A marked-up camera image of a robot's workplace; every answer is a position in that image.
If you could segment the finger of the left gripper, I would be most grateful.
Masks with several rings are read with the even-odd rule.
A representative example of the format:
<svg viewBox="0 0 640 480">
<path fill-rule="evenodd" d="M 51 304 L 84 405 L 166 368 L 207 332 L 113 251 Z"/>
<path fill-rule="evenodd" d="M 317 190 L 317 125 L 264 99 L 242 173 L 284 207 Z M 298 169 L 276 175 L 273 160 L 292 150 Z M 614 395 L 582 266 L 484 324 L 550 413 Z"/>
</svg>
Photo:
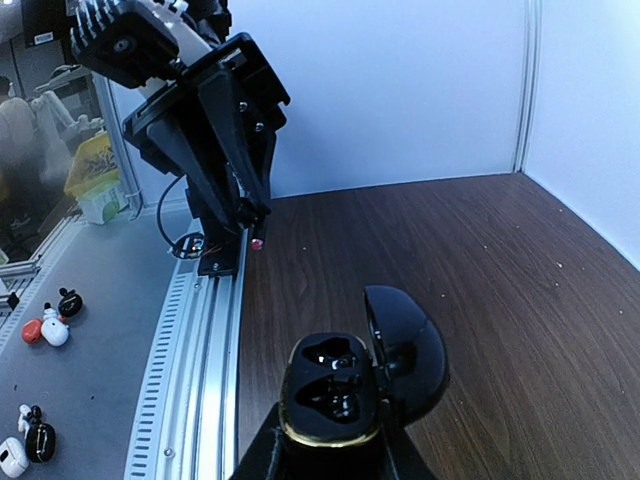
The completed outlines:
<svg viewBox="0 0 640 480">
<path fill-rule="evenodd" d="M 245 198 L 258 214 L 270 214 L 273 130 L 227 70 L 218 70 L 206 79 L 198 87 L 198 97 Z"/>
<path fill-rule="evenodd" d="M 187 177 L 207 217 L 229 229 L 250 226 L 250 203 L 208 119 L 191 126 L 159 117 L 144 127 L 144 136 L 155 155 L 166 157 Z"/>
</svg>

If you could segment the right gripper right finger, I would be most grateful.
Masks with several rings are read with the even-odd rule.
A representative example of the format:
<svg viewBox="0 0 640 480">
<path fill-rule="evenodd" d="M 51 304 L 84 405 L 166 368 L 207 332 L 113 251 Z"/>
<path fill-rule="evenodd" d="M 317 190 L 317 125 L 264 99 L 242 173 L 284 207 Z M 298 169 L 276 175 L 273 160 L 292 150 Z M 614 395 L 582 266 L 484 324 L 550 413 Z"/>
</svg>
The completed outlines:
<svg viewBox="0 0 640 480">
<path fill-rule="evenodd" d="M 387 480 L 437 480 L 405 429 L 393 414 L 391 404 L 381 405 L 381 465 L 378 478 Z"/>
</svg>

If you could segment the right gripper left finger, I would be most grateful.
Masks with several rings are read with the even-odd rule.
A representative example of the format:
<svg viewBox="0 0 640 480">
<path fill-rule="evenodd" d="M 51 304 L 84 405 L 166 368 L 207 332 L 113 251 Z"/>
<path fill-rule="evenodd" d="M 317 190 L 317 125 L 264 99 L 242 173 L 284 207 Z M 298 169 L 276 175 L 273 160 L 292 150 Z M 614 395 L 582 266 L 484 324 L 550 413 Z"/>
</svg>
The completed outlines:
<svg viewBox="0 0 640 480">
<path fill-rule="evenodd" d="M 280 425 L 280 405 L 270 409 L 249 448 L 232 474 L 232 480 L 299 479 L 285 449 Z"/>
</svg>

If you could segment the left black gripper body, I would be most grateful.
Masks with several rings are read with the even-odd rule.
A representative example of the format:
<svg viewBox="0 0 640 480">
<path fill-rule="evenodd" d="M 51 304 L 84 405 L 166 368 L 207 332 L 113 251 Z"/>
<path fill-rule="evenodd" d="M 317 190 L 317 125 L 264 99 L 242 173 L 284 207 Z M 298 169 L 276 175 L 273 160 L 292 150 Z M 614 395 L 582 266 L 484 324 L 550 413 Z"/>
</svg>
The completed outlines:
<svg viewBox="0 0 640 480">
<path fill-rule="evenodd" d="M 227 164 L 268 175 L 290 97 L 247 33 L 187 67 L 124 120 L 124 137 L 164 173 L 204 175 Z"/>
</svg>

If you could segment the black glossy charging case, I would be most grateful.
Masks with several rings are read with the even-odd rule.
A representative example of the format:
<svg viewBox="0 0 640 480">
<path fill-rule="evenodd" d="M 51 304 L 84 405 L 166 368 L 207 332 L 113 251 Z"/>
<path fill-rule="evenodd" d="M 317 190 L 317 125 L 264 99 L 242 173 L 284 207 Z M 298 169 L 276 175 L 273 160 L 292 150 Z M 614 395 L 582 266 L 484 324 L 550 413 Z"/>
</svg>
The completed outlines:
<svg viewBox="0 0 640 480">
<path fill-rule="evenodd" d="M 288 359 L 279 422 L 293 442 L 347 448 L 374 438 L 388 405 L 405 427 L 429 413 L 449 382 L 449 360 L 434 320 L 406 291 L 363 290 L 370 339 L 340 332 L 300 339 Z"/>
</svg>

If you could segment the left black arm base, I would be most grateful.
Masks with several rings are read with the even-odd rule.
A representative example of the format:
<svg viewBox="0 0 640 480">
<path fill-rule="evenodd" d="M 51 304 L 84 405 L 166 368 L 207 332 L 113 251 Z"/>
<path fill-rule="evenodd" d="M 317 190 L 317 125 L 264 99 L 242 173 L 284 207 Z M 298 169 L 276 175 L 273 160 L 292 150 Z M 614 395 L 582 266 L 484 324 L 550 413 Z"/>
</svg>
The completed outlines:
<svg viewBox="0 0 640 480">
<path fill-rule="evenodd" d="M 221 277 L 235 274 L 239 265 L 243 229 L 229 229 L 214 222 L 205 222 L 202 227 L 205 247 L 199 260 L 198 275 Z"/>
</svg>

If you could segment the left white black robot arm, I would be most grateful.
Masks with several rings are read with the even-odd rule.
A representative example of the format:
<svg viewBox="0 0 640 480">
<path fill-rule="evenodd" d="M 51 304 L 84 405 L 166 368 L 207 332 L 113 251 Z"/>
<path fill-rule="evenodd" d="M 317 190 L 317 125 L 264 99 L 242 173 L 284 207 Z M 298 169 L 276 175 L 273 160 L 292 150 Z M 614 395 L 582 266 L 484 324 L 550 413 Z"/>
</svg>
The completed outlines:
<svg viewBox="0 0 640 480">
<path fill-rule="evenodd" d="M 290 97 L 242 32 L 185 68 L 124 121 L 124 137 L 163 173 L 185 176 L 208 235 L 263 230 L 276 133 Z"/>
</svg>

